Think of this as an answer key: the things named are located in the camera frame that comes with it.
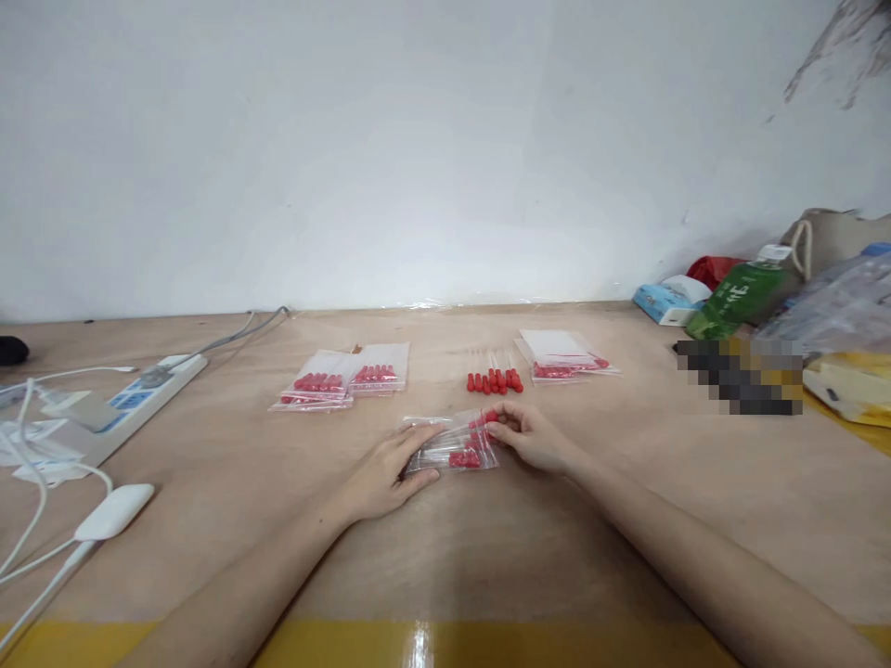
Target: wall stain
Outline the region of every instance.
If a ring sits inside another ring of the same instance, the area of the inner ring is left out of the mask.
[[[848,99],[841,105],[842,109],[853,107],[863,83],[891,69],[891,0],[842,0],[829,25],[786,86],[786,103],[792,102],[799,84],[815,64],[846,47],[860,44],[874,30],[879,33],[872,38],[869,55],[858,67]]]

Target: tissue box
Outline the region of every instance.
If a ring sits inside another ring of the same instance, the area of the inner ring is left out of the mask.
[[[686,327],[703,305],[690,303],[685,295],[667,285],[640,286],[632,301],[657,325],[672,327]]]

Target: hand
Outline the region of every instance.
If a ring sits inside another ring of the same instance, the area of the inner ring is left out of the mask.
[[[386,515],[439,478],[436,469],[420,470],[403,481],[399,474],[422,445],[444,425],[409,427],[375,445],[350,471],[338,490],[350,523]]]
[[[486,430],[537,469],[568,475],[574,459],[584,455],[534,406],[498,402],[491,410],[498,422],[489,422]]]

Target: wooden table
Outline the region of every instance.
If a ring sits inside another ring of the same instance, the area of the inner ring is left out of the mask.
[[[32,360],[0,372],[0,383],[83,366],[145,367],[243,318],[2,328],[28,342]],[[811,409],[725,415],[678,371],[670,350],[678,330],[637,310],[549,304],[302,313],[210,353],[208,367],[103,466],[117,484],[156,485],[156,497],[60,591],[7,665],[113,665],[402,416],[486,405],[465,389],[469,353],[510,346],[519,328],[578,330],[624,372],[538,389],[522,366],[521,401],[891,650],[891,459]],[[266,411],[316,349],[399,341],[411,341],[402,394],[357,399],[330,415]],[[129,381],[105,373],[54,387],[111,397]],[[391,516],[347,532],[259,665],[425,665],[425,657],[437,666],[733,664],[574,487],[510,456],[501,463],[445,475]],[[101,496],[92,477],[52,491],[27,553],[65,539]],[[0,554],[36,501],[32,485],[2,479]],[[0,621],[14,621],[61,561],[4,586]]]

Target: white adapter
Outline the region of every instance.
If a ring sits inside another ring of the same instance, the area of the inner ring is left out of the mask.
[[[67,394],[59,401],[47,403],[40,412],[50,418],[70,418],[93,433],[104,430],[121,414],[117,408],[112,408],[108,402],[102,401],[95,392],[90,391]]]
[[[74,539],[83,542],[113,538],[127,528],[154,493],[155,488],[145,483],[118,487],[81,522]]]

